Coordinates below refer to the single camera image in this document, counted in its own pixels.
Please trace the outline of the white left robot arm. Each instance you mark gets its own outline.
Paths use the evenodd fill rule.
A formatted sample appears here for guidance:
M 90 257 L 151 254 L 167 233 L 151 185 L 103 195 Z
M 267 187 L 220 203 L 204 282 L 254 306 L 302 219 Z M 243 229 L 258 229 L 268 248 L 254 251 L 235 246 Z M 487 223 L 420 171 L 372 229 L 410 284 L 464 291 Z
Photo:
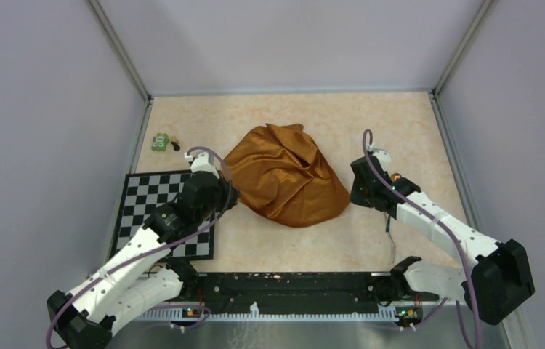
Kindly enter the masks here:
M 173 249 L 212 228 L 238 200 L 221 156 L 195 146 L 185 153 L 191 175 L 170 202 L 155 208 L 134 236 L 85 281 L 47 299 L 50 325 L 45 345 L 57 334 L 65 348 L 105 348 L 131 321 L 164 300 L 189 300 L 197 292 L 193 269 L 163 268 L 140 276 Z

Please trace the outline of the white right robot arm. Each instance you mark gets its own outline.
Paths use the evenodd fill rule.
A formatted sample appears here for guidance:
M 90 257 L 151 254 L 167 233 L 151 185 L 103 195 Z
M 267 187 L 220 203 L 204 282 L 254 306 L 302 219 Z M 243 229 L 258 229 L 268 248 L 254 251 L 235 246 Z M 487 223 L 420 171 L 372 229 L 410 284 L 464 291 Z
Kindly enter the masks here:
M 437 205 L 414 182 L 393 180 L 387 172 L 389 161 L 387 152 L 375 150 L 350 164 L 355 176 L 351 202 L 416 229 L 459 264 L 453 268 L 408 257 L 393 269 L 394 296 L 409 300 L 427 292 L 447 297 L 467 305 L 481 321 L 497 325 L 535 294 L 521 243 L 484 235 Z

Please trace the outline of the brown satin napkin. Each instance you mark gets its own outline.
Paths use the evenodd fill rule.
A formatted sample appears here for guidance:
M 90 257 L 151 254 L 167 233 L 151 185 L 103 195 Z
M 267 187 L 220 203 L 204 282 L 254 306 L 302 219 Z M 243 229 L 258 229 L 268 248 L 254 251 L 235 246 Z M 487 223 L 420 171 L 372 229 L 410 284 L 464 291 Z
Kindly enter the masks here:
M 239 200 L 290 228 L 338 217 L 350 193 L 302 124 L 250 130 L 224 158 Z

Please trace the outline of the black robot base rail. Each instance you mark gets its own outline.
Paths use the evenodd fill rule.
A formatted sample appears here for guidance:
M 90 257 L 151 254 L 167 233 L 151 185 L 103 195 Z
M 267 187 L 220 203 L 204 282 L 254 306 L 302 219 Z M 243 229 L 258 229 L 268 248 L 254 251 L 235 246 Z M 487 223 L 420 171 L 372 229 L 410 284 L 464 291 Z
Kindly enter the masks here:
M 201 273 L 175 304 L 205 305 L 215 315 L 327 316 L 376 314 L 386 305 L 436 302 L 439 297 L 404 289 L 390 273 Z

